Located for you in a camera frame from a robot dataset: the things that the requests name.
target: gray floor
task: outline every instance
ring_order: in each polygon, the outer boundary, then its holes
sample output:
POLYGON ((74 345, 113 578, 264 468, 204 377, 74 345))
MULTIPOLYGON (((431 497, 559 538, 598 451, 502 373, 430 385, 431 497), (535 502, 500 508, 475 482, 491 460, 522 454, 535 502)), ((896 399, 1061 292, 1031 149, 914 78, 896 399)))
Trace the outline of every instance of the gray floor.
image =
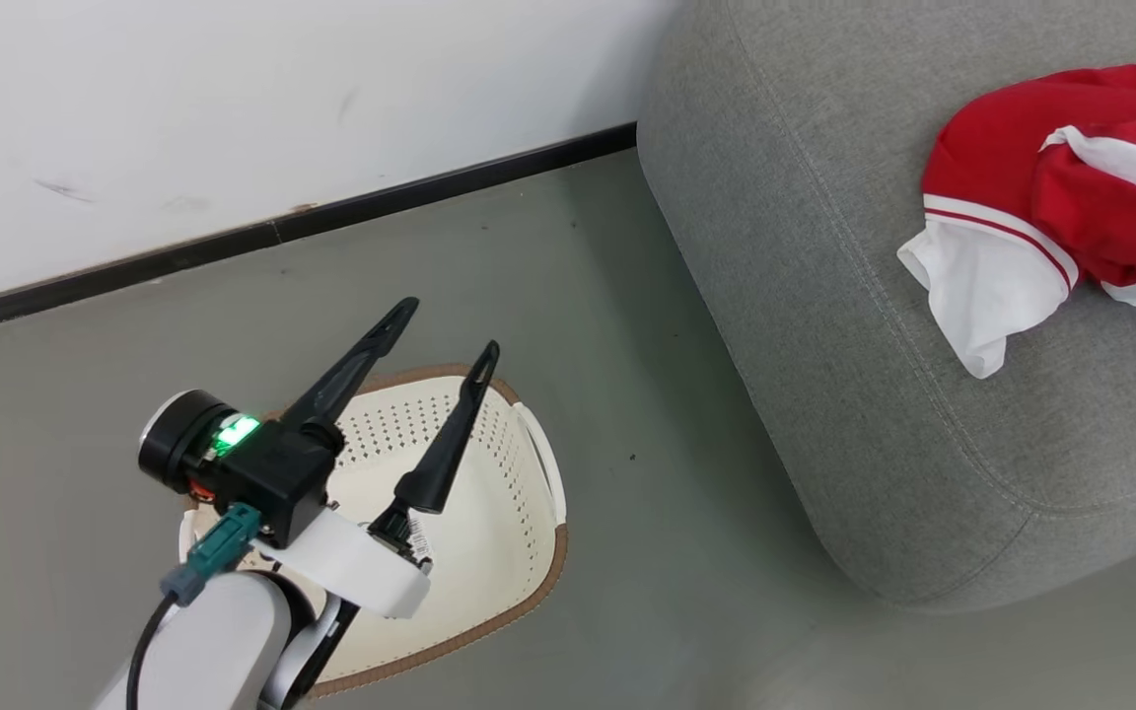
POLYGON ((565 471, 550 600, 343 707, 1136 709, 1136 560, 968 617, 876 605, 826 560, 634 153, 0 326, 0 709, 86 707, 172 562, 135 470, 166 396, 272 409, 402 295, 383 370, 488 337, 565 471))

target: red and white shirt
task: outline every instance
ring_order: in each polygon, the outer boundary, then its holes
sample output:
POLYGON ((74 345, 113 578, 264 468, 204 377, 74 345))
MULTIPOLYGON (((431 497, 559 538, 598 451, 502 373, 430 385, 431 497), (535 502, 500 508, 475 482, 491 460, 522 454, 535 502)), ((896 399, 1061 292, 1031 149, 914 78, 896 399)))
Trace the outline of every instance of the red and white shirt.
POLYGON ((1078 69, 983 95, 941 132, 927 228, 897 251, 970 374, 1081 279, 1136 306, 1136 66, 1078 69))

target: gray fabric cushion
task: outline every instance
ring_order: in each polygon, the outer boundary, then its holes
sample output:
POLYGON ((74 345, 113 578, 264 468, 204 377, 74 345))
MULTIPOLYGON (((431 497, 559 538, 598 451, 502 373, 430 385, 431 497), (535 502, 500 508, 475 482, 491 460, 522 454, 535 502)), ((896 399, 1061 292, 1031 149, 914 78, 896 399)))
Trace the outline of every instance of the gray fabric cushion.
POLYGON ((1136 309, 1081 289, 979 382, 895 251, 924 228, 919 178, 954 111, 1136 62, 1136 3, 808 5, 692 5, 638 149, 826 549, 927 610, 1131 557, 1136 309))

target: red stripe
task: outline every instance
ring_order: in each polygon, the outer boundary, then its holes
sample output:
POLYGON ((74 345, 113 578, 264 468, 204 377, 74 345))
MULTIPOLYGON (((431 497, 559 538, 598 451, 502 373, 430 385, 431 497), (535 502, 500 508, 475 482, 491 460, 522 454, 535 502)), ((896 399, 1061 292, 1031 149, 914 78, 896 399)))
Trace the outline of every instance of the red stripe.
POLYGON ((1049 251, 1046 251, 1046 248, 1042 247, 1042 243, 1038 243, 1037 240, 1033 239, 1031 236, 1028 236, 1027 234, 1024 234, 1022 231, 1008 228, 1006 226, 1002 226, 996 222, 983 220, 979 219, 979 217, 972 217, 970 215, 959 215, 959 212, 947 212, 944 210, 933 210, 933 208, 928 208, 928 214, 941 215, 943 217, 954 217, 954 219, 957 220, 975 222, 976 224, 988 226, 988 228, 1000 228, 1004 231, 1006 234, 1022 239, 1024 242, 1031 243, 1033 247, 1036 247, 1037 251, 1041 251, 1042 254, 1045 254, 1046 259, 1050 259, 1051 264, 1054 265, 1055 269, 1059 269, 1059 275, 1063 277, 1063 283, 1068 284, 1068 291, 1069 292, 1072 291, 1072 279, 1068 278, 1068 272, 1063 268, 1063 265, 1060 265, 1059 260, 1054 258, 1054 254, 1051 254, 1049 251))

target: laundry basket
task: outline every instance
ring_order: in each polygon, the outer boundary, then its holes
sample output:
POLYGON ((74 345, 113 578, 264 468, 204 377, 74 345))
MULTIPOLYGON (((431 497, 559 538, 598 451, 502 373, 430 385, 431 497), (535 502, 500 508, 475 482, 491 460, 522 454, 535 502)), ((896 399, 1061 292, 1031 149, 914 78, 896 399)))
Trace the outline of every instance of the laundry basket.
MULTIPOLYGON (((392 500, 459 398, 465 365, 374 377, 337 421, 348 448, 327 485, 339 513, 370 521, 392 500)), ((533 412, 504 382, 492 381, 463 453, 450 503, 420 516, 433 567, 432 592, 411 619, 360 615, 310 695, 321 698, 378 682, 460 650, 532 611, 550 594, 568 552, 563 484, 550 442, 533 412)), ((179 557, 217 513, 191 504, 179 557)), ((249 554, 240 569, 269 569, 249 554)), ((289 576, 324 607, 324 590, 289 576)))

